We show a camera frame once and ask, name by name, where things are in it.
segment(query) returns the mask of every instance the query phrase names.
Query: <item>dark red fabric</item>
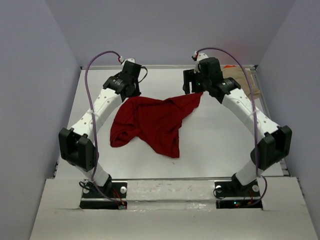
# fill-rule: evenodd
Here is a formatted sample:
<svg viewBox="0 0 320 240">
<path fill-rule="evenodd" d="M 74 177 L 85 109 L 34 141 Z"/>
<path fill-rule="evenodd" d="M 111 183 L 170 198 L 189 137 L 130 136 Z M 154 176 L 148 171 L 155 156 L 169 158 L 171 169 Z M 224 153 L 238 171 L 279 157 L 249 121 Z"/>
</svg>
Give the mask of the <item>dark red fabric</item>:
<svg viewBox="0 0 320 240">
<path fill-rule="evenodd" d="M 166 100 L 129 98 L 114 118 L 111 146 L 121 147 L 139 137 L 158 154 L 179 158 L 179 128 L 182 120 L 199 106 L 201 95 L 194 93 Z"/>
</svg>

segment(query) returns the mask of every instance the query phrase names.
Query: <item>brown bag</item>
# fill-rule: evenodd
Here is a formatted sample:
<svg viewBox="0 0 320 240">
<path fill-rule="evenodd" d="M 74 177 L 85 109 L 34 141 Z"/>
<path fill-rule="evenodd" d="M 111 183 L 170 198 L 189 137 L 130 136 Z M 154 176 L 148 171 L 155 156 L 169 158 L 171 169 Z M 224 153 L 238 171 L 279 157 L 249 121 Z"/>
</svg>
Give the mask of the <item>brown bag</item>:
<svg viewBox="0 0 320 240">
<path fill-rule="evenodd" d="M 223 74 L 223 78 L 225 79 L 233 78 L 234 80 L 236 80 L 240 84 L 245 95 L 247 95 L 247 97 L 251 99 L 250 89 L 249 89 L 245 74 L 242 71 L 241 67 L 233 66 L 233 67 L 223 68 L 222 74 Z M 249 70 L 246 70 L 246 74 L 249 77 L 249 82 L 253 90 L 254 99 L 258 99 L 261 95 L 260 89 L 255 85 L 254 80 L 252 79 L 252 76 L 251 76 L 251 72 Z"/>
</svg>

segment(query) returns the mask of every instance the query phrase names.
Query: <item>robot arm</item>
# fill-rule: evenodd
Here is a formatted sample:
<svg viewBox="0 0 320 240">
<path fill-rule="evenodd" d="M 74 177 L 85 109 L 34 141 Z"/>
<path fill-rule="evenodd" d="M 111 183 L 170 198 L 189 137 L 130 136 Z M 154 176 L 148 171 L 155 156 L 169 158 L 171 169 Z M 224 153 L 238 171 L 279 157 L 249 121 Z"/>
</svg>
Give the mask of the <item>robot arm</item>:
<svg viewBox="0 0 320 240">
<path fill-rule="evenodd" d="M 254 116 L 252 102 L 241 86 L 233 78 L 223 78 L 218 59 L 201 53 L 197 56 L 194 69 L 183 71 L 183 90 L 185 94 L 208 91 L 222 105 L 231 110 L 246 128 L 254 135 Z M 273 164 L 289 154 L 292 131 L 288 126 L 280 127 L 256 108 L 257 140 L 259 150 L 258 173 L 262 174 Z M 247 191 L 256 176 L 255 149 L 250 160 L 232 176 L 230 183 L 224 184 L 221 191 L 237 193 Z"/>
<path fill-rule="evenodd" d="M 129 97 L 139 96 L 138 77 L 141 65 L 134 59 L 126 59 L 122 63 L 122 71 L 111 76 L 103 84 L 99 96 L 94 101 L 96 132 L 100 130 L 109 115 Z M 92 112 L 89 109 L 70 129 L 63 128 L 59 132 L 59 146 L 62 159 L 78 168 L 91 180 L 95 168 L 96 149 Z M 107 193 L 111 188 L 112 178 L 97 164 L 94 182 Z"/>
</svg>

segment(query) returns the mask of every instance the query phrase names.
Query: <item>cable connector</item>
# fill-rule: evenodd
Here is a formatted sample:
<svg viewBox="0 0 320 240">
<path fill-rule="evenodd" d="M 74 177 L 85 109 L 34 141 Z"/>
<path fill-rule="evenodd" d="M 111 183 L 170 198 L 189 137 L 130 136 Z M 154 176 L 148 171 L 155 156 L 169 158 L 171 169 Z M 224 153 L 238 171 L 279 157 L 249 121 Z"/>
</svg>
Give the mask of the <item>cable connector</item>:
<svg viewBox="0 0 320 240">
<path fill-rule="evenodd" d="M 123 56 L 118 57 L 118 61 L 119 61 L 119 63 L 122 64 L 124 62 L 124 57 Z"/>
<path fill-rule="evenodd" d="M 197 61 L 199 53 L 197 51 L 194 52 L 194 54 L 192 55 L 192 59 L 193 61 Z"/>
</svg>

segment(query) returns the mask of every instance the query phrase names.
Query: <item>crumpled red towel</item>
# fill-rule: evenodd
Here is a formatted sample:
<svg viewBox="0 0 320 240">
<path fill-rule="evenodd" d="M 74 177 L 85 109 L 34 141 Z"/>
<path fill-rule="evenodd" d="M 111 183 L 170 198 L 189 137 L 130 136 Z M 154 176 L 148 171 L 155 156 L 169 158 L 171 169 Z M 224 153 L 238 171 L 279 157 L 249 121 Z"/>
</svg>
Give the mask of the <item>crumpled red towel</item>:
<svg viewBox="0 0 320 240">
<path fill-rule="evenodd" d="M 118 110 L 110 133 L 111 147 L 121 147 L 134 137 L 155 152 L 179 158 L 179 128 L 182 120 L 199 106 L 202 93 L 158 100 L 143 96 L 129 98 Z"/>
</svg>

